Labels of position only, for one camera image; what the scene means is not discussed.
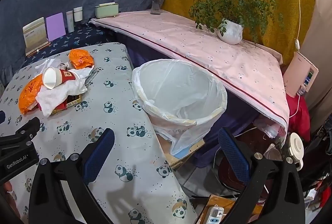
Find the white flower pot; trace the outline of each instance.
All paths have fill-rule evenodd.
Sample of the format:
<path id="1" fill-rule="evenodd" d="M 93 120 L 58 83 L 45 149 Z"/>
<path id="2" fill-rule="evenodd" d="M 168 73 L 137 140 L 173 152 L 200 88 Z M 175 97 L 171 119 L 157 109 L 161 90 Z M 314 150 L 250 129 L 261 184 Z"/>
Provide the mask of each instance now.
<path id="1" fill-rule="evenodd" d="M 226 32 L 222 36 L 220 31 L 217 30 L 219 38 L 231 45 L 238 44 L 242 40 L 243 26 L 226 20 L 227 24 L 224 22 Z"/>

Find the blue gripper pad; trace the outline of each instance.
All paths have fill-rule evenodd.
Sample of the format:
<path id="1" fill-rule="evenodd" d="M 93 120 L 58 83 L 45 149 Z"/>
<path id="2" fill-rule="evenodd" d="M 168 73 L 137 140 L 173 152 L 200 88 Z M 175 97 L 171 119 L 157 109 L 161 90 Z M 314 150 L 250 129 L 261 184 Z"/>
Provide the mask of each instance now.
<path id="1" fill-rule="evenodd" d="M 98 145 L 83 167 L 83 180 L 86 185 L 96 180 L 107 156 L 114 146 L 115 136 L 112 129 L 105 129 L 98 139 Z"/>
<path id="2" fill-rule="evenodd" d="M 246 184 L 250 180 L 250 166 L 233 140 L 235 138 L 230 137 L 230 135 L 224 128 L 221 128 L 218 132 L 218 143 L 231 165 L 236 178 Z"/>

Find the white plastic garbage bag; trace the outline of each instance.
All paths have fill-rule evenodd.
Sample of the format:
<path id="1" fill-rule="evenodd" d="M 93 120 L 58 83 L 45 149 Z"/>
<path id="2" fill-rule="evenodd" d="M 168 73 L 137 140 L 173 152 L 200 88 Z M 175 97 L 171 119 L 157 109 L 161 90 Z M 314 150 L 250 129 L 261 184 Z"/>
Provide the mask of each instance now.
<path id="1" fill-rule="evenodd" d="M 132 72 L 132 88 L 155 132 L 171 141 L 172 155 L 202 139 L 227 106 L 222 82 L 182 60 L 141 65 Z"/>

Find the wall-mounted water heater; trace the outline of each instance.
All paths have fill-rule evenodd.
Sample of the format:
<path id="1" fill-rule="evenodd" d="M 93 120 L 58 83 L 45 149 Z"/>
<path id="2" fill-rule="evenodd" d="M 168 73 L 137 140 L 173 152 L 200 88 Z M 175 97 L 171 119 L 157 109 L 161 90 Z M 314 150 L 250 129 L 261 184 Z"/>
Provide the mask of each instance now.
<path id="1" fill-rule="evenodd" d="M 286 93 L 295 97 L 296 93 L 302 95 L 304 92 L 308 92 L 317 74 L 318 68 L 299 51 L 295 51 L 294 57 L 283 75 Z"/>

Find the mint green box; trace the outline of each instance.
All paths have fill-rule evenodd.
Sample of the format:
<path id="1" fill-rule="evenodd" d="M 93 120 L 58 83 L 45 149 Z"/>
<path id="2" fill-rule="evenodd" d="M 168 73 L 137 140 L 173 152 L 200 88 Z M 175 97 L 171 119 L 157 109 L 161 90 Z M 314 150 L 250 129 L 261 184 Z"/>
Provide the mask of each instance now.
<path id="1" fill-rule="evenodd" d="M 119 13 L 119 4 L 100 4 L 95 7 L 95 14 L 98 19 L 116 16 Z"/>

